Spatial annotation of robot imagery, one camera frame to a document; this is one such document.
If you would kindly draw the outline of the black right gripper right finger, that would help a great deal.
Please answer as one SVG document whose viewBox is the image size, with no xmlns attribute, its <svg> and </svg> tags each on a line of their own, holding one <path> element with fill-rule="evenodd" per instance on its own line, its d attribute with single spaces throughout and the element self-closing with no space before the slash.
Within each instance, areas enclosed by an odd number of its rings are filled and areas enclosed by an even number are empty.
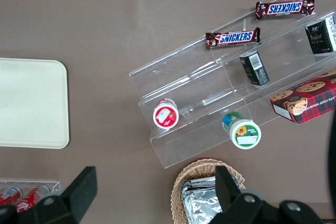
<svg viewBox="0 0 336 224">
<path fill-rule="evenodd" d="M 239 189 L 226 166 L 215 171 L 216 195 L 222 212 L 215 223 L 275 223 L 276 209 L 249 189 Z"/>
</svg>

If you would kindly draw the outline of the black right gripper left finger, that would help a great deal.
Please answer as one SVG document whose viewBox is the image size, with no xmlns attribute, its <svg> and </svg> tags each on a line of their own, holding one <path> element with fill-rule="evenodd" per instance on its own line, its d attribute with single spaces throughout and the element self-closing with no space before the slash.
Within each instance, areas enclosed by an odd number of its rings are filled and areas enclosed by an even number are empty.
<svg viewBox="0 0 336 224">
<path fill-rule="evenodd" d="M 60 195 L 48 196 L 34 207 L 35 223 L 80 223 L 97 192 L 96 168 L 87 166 Z"/>
</svg>

